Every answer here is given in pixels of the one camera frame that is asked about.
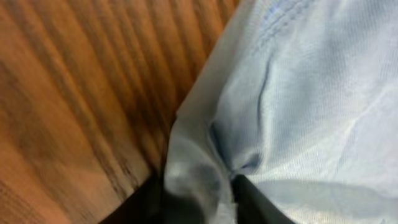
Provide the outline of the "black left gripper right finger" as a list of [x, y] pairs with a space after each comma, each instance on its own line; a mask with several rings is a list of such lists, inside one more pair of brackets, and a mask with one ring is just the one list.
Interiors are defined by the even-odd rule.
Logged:
[[239, 224], [294, 224], [244, 175], [232, 183]]

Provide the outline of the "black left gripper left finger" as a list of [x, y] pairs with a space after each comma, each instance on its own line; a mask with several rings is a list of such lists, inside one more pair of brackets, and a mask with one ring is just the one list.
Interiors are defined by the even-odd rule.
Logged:
[[164, 189], [163, 179], [148, 178], [125, 202], [100, 224], [201, 224], [204, 214], [190, 198]]

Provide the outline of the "light blue t-shirt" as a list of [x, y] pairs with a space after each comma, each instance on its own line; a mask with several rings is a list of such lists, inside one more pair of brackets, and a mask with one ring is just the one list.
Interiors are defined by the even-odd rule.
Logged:
[[397, 2], [241, 1], [177, 112], [164, 188], [238, 223], [247, 177], [294, 223], [397, 222]]

